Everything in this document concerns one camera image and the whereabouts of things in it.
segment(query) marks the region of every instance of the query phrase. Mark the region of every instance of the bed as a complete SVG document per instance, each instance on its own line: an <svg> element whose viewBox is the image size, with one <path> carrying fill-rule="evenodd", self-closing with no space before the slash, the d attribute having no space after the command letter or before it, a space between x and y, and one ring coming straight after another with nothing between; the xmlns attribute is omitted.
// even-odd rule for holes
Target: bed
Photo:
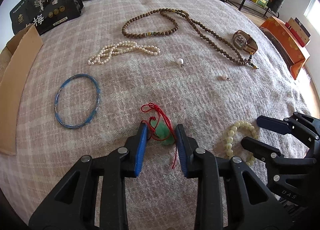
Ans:
<svg viewBox="0 0 320 230"><path fill-rule="evenodd" d="M102 46L127 40L121 27L128 19L158 8L185 10L229 41L242 29L259 46L253 56L259 69L237 66L222 57L176 15L179 30L174 34L132 39L159 47L159 55L134 51L115 56L103 66L87 64ZM170 23L154 14L136 21L128 30L139 33L169 27ZM256 126L259 115L279 119L291 116L293 111L309 115L296 82L272 43L241 12L219 0L86 1L81 17L41 37L44 45L21 98L17 155L0 155L0 187L26 223L82 155L95 158L123 146L126 138L136 133L140 121L151 116L140 111L148 102L158 104L173 126L183 123L188 136L220 157L225 157L225 131L238 120ZM185 71L175 63L177 58L184 59ZM98 81L101 100L90 124L69 130L56 120L53 102L59 86L78 73L92 75ZM223 73L231 81L222 80ZM69 123L83 120L95 102L94 88L81 79L66 87L60 97L61 116ZM263 129L258 129L258 134L262 142L279 148L286 157L304 156L305 147L290 135ZM240 156L248 155L240 147L244 136L249 134L238 133L235 137L234 152ZM174 153L174 145L164 147L151 140L140 176L126 180L131 230L193 229L197 182L183 177L179 161L171 168ZM266 183L264 164L257 161L252 169Z"/></svg>

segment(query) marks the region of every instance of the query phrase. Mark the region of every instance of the earring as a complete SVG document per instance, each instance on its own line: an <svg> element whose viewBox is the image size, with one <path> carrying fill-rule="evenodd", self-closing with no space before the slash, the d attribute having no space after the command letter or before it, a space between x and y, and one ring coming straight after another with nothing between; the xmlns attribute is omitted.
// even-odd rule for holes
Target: earring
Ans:
<svg viewBox="0 0 320 230"><path fill-rule="evenodd" d="M231 81L231 80L228 78L228 75L227 75L227 74L222 74L221 78L222 78L223 80L229 80L229 81Z"/></svg>
<svg viewBox="0 0 320 230"><path fill-rule="evenodd" d="M178 65L180 65L181 67L183 67L183 69L184 69L184 64L183 64L183 59L182 59L182 58L178 58L178 59L176 60L176 63L177 63Z"/></svg>

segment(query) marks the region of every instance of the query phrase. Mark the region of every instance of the wristwatch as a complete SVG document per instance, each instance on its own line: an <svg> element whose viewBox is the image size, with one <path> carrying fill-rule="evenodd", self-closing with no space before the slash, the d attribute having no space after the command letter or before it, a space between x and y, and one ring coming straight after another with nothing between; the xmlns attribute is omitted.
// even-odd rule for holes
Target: wristwatch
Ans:
<svg viewBox="0 0 320 230"><path fill-rule="evenodd" d="M246 32L243 32L242 30L238 30L234 33L233 37L233 44L236 48L242 49L247 53L255 54L258 50L257 43L255 40Z"/></svg>

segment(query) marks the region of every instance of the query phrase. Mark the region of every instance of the brown prayer beads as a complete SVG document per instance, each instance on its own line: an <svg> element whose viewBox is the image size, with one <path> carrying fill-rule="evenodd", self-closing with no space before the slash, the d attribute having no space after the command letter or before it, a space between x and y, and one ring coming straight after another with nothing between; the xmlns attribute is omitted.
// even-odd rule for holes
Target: brown prayer beads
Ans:
<svg viewBox="0 0 320 230"><path fill-rule="evenodd" d="M159 8L157 10L152 10L150 12L147 12L145 14L142 14L140 16L137 16L135 18L130 19L129 21L127 21L124 26L122 27L122 34L125 37L131 37L131 38L143 38L143 37L147 37L147 36L168 36L171 35L172 33L174 33L175 31L177 31L179 29L179 25L178 23L171 18L170 16L168 16L165 12L172 12L175 13L177 15L182 16L183 18L185 18L188 23L193 27L193 29L197 32L197 34L205 41L207 41L212 47L213 49L217 50L218 52L220 52L221 54L223 54L226 58L228 58L230 61L234 62L235 64L239 65L239 66L244 66L246 64L249 64L251 67L253 67L254 69L258 69L252 62L252 55L250 55L249 59L246 58L242 58L242 56L240 55L240 52L238 51L238 49L236 49L230 42L228 42L225 38L220 37L219 35L217 35L214 31L208 29L207 27L205 27L203 24L201 24L198 21L193 20L192 18L189 18L189 14L183 10L179 10L179 9L171 9L171 8ZM151 14L154 13L160 13L161 16L166 17L167 19L169 19L173 24L174 24L174 28L170 29L170 30L165 30L165 31L158 31L158 32L147 32L147 33L143 33L143 34L129 34L126 32L127 27L132 23L135 22L138 19L141 19L143 17L147 17ZM213 35L216 39L218 39L219 41L225 43L226 45L228 45L237 55L238 59L231 57L226 51L224 51L223 49L219 48L212 40L210 40L208 37L206 37L204 34L202 34L200 32L200 29L203 29L204 31L208 32L209 34Z"/></svg>

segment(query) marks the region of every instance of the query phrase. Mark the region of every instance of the red string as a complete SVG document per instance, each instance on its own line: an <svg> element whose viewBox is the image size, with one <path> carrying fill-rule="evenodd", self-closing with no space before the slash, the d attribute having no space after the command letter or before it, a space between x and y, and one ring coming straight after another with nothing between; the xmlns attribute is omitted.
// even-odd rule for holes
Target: red string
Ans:
<svg viewBox="0 0 320 230"><path fill-rule="evenodd" d="M148 109L148 110L143 110L143 108L144 108L145 106L148 106L149 109ZM157 114L158 114L158 121L157 121L157 123L156 123L156 126L153 127L153 126L151 125L151 121L155 121L155 120L156 120L156 117L154 117L154 116L152 116L152 117L149 118L149 122L146 121L146 120L143 120L143 121L142 121L143 123L145 123L145 124L149 127L149 129L150 129L150 131L151 131L151 136L150 136L150 138L153 138L154 140L157 140L157 141L164 141L164 140L167 140L167 139L170 137L170 134L169 134L165 139L162 139L162 140L161 140L158 136L155 135L156 127L158 126L159 121L160 121L160 116L162 116L162 118L163 118L163 120L164 120L164 122L165 122L165 125L167 125L169 131L171 132L171 134L172 134L172 136L173 136L173 138L174 138L174 141L176 142L176 136L175 136L174 131L173 131L173 129L172 129L171 122L170 122L169 118L167 117L167 115L165 115L165 113L163 112L163 110L161 110L161 108L160 108L158 105L156 105L156 104L154 104L154 103L152 103L152 102L141 106L141 111L142 111L142 112L149 112L149 111L151 111L151 110L155 110L155 111L157 112ZM175 163L176 163L176 160L177 160L177 145L176 145L176 152L175 152L175 157L174 157L174 162L173 162L173 165L172 165L172 169L174 168L174 165L175 165Z"/></svg>

